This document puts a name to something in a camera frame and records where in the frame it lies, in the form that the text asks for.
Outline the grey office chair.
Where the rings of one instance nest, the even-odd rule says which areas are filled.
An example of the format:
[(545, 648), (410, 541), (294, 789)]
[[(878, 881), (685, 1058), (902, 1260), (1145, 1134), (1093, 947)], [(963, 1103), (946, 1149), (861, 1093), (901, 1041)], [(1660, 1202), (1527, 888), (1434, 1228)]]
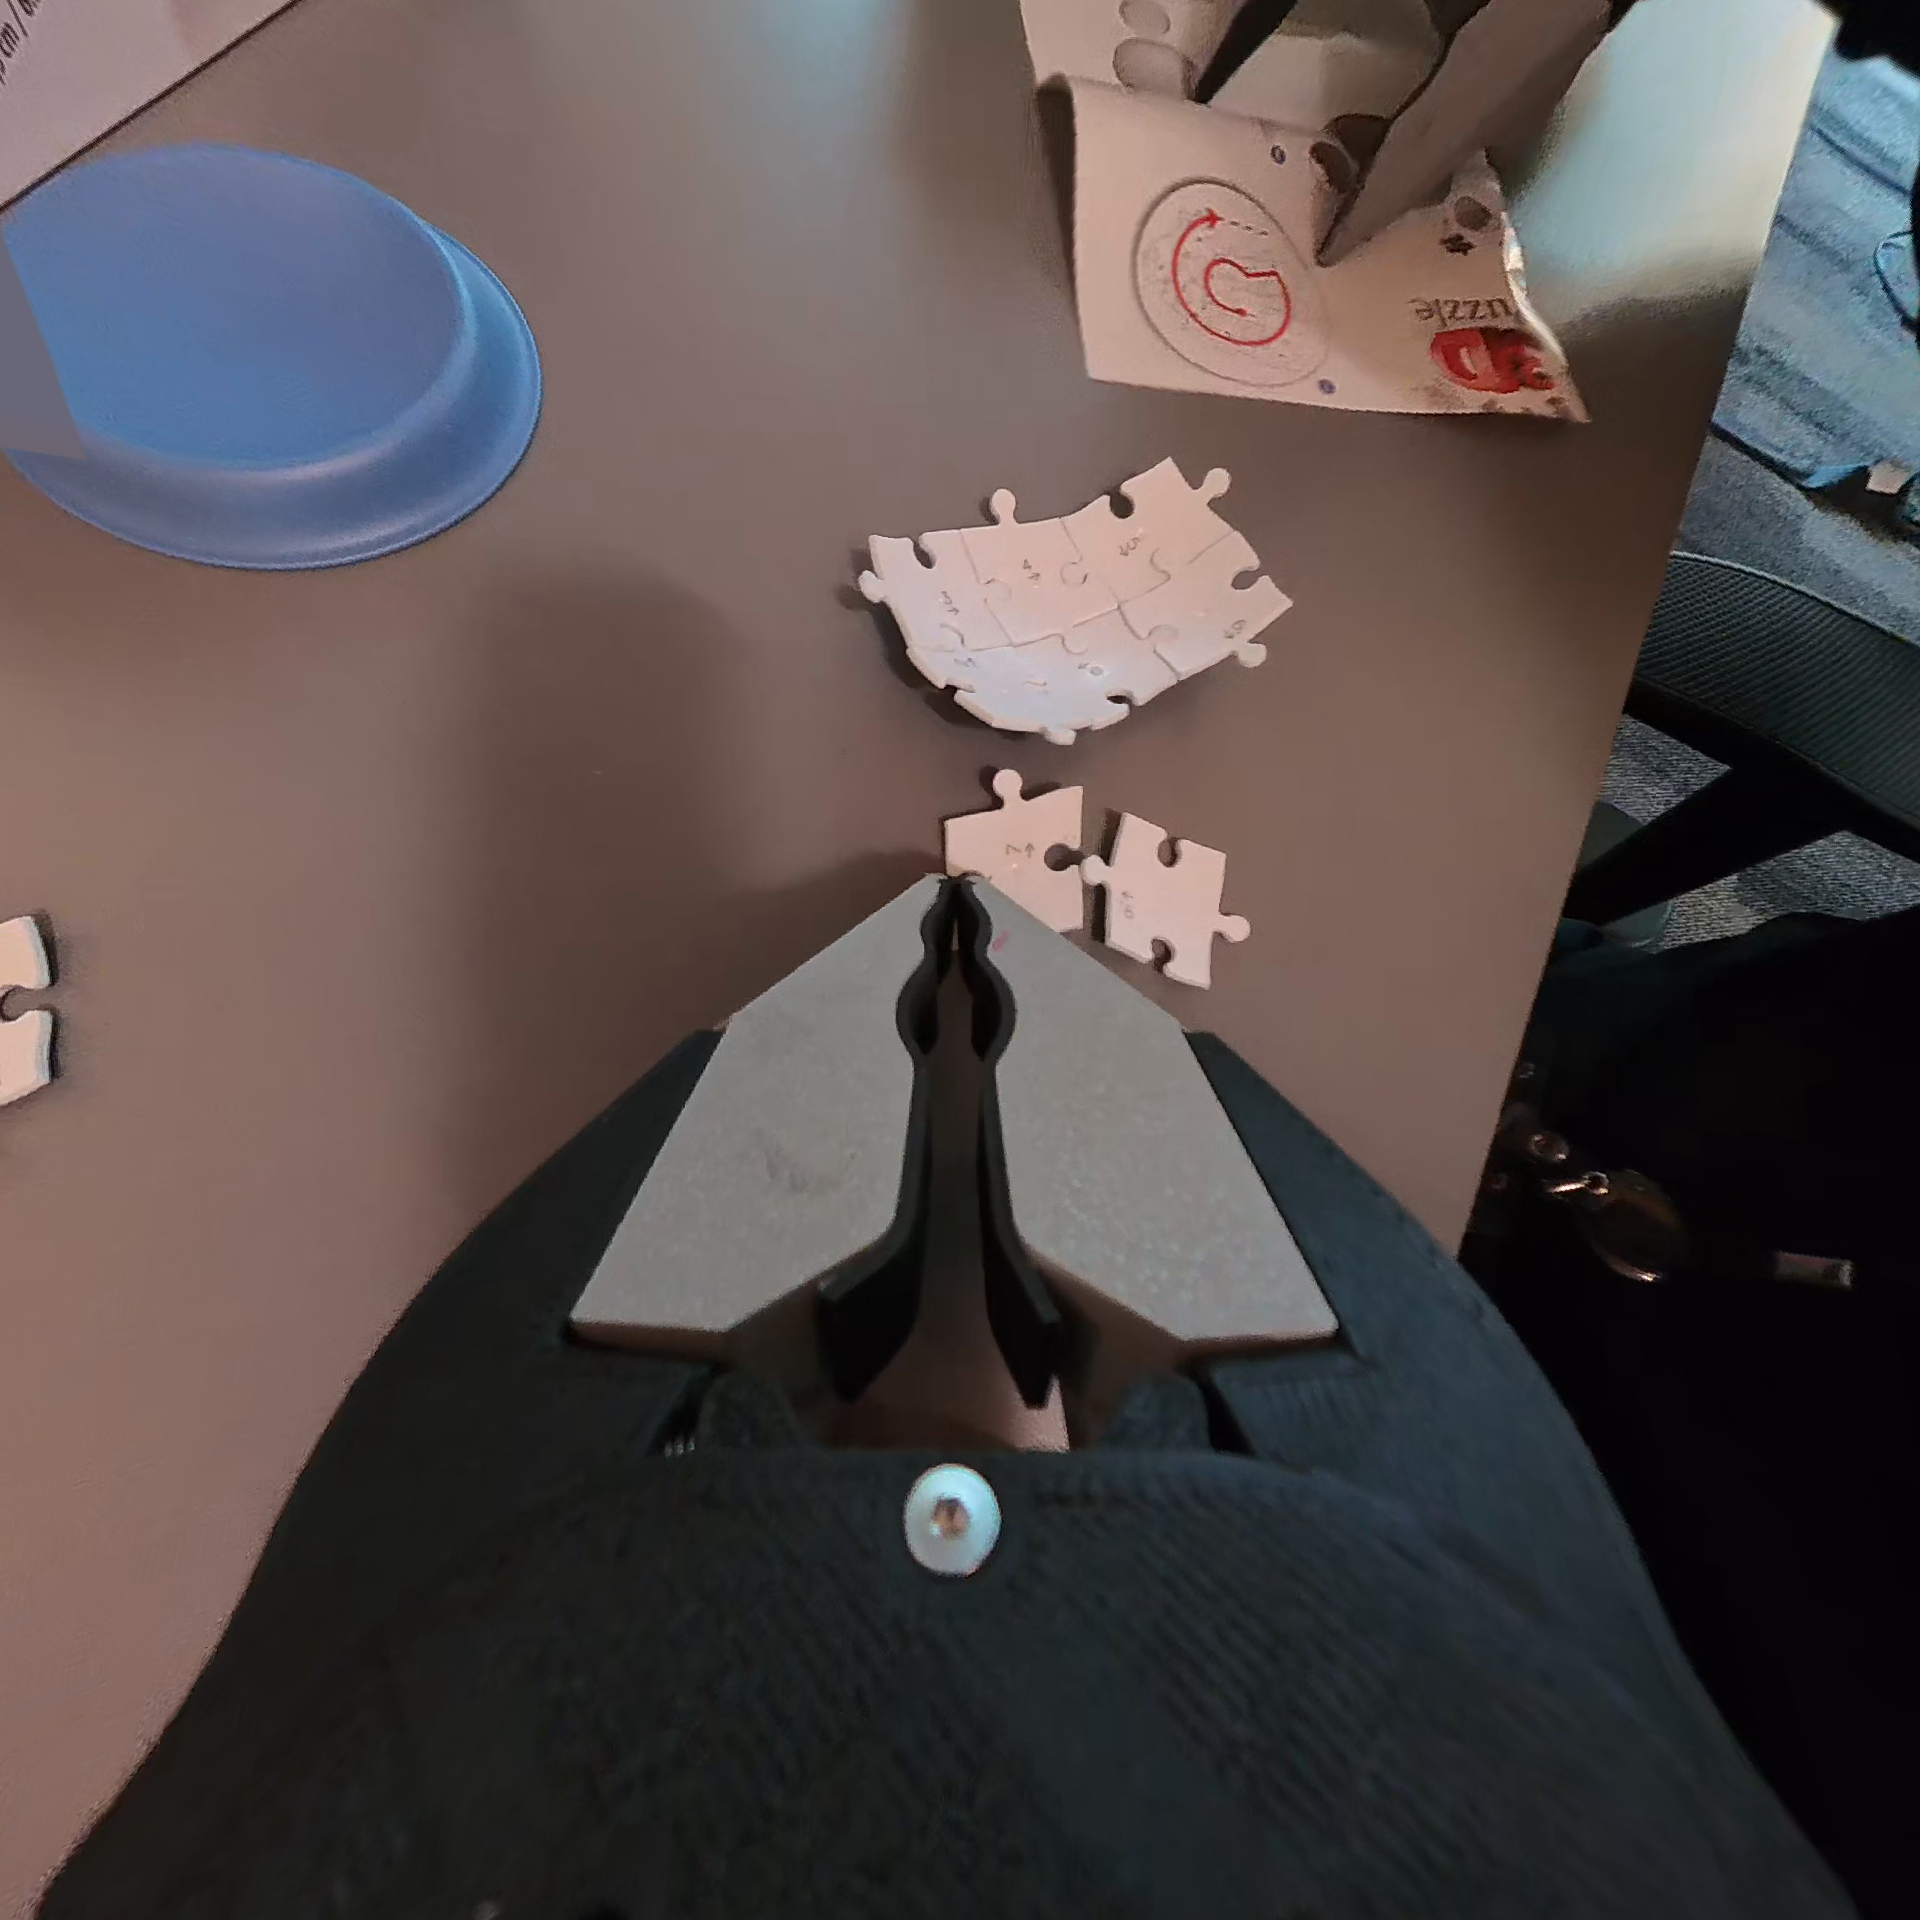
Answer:
[(1679, 552), (1624, 714), (1720, 772), (1585, 860), (1565, 920), (1620, 925), (1840, 834), (1916, 867), (1913, 640), (1758, 568)]

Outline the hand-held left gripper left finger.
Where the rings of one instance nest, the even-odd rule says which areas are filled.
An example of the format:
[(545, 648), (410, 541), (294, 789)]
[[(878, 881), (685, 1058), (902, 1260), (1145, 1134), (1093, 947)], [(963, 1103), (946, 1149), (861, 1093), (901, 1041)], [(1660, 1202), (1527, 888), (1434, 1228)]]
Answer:
[(859, 1401), (919, 1316), (953, 882), (733, 1014), (571, 1312), (599, 1347)]

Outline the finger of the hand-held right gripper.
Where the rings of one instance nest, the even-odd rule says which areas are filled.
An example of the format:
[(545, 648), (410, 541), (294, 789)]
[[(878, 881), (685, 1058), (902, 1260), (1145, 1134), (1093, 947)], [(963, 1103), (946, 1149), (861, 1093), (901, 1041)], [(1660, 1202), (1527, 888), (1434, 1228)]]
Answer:
[(1620, 16), (1611, 2), (1487, 2), (1388, 121), (1317, 250), (1342, 264), (1405, 215), (1434, 205), (1491, 146), (1539, 133)]
[(1194, 101), (1213, 102), (1253, 57), (1288, 25), (1299, 5), (1292, 0), (1229, 5), (1222, 33), (1198, 73)]

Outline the blue round puzzle stand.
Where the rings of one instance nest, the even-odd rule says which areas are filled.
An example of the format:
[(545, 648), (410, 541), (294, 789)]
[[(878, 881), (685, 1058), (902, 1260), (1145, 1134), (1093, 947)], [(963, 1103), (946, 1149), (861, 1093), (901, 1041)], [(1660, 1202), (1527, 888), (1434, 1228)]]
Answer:
[(19, 200), (4, 245), (77, 445), (4, 458), (136, 549), (366, 564), (478, 513), (535, 440), (545, 374), (508, 287), (335, 166), (100, 157)]

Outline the assembled curved white puzzle section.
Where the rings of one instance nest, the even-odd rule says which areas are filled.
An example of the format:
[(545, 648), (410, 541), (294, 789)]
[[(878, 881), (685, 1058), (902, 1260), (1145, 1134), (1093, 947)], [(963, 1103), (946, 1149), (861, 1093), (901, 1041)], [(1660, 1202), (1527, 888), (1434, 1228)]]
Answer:
[(1220, 513), (1224, 468), (1172, 458), (1069, 515), (995, 491), (985, 521), (868, 541), (863, 599), (933, 691), (1002, 735), (1069, 748), (1220, 668), (1257, 668), (1291, 594)]

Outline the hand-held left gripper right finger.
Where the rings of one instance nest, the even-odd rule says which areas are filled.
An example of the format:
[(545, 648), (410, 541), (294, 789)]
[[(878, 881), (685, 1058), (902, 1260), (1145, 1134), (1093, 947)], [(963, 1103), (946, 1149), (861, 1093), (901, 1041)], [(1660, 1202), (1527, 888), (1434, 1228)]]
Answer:
[(980, 1069), (987, 1316), (1033, 1409), (1330, 1343), (1339, 1318), (1178, 1018), (982, 878), (955, 882)]

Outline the printed instruction leaflet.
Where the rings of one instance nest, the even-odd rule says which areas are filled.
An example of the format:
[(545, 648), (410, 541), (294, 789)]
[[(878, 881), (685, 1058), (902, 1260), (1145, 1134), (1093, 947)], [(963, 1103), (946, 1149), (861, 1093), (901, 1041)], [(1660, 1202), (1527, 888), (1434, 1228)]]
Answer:
[(1069, 106), (1070, 274), (1106, 382), (1370, 417), (1586, 422), (1497, 159), (1342, 263), (1334, 218), (1477, 5), (1299, 5), (1194, 101), (1231, 5), (1022, 5)]

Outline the cartoon printed puzzle box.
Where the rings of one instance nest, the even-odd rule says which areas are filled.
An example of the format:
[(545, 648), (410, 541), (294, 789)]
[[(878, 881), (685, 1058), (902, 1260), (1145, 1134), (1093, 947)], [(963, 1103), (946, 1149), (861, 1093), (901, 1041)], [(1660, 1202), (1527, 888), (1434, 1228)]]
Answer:
[(3, 2), (3, 202), (287, 10), (287, 2)]

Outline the white puzzle piece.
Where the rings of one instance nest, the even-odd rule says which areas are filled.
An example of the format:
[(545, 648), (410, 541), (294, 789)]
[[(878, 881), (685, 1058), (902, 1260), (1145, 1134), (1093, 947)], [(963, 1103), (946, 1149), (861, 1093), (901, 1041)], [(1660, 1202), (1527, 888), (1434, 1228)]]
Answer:
[(1086, 792), (1078, 785), (1027, 792), (1015, 769), (991, 776), (993, 805), (943, 821), (943, 860), (953, 878), (991, 882), (1057, 934), (1086, 927)]
[(1213, 990), (1214, 947), (1251, 939), (1251, 923), (1222, 904), (1227, 855), (1138, 815), (1117, 819), (1106, 852), (1083, 859), (1078, 877), (1101, 899), (1102, 945), (1185, 988)]
[[(54, 987), (54, 967), (33, 916), (3, 925), (3, 1002), (10, 996), (40, 996)], [(31, 1007), (3, 1017), (3, 1107), (44, 1090), (54, 1078), (57, 1014)]]

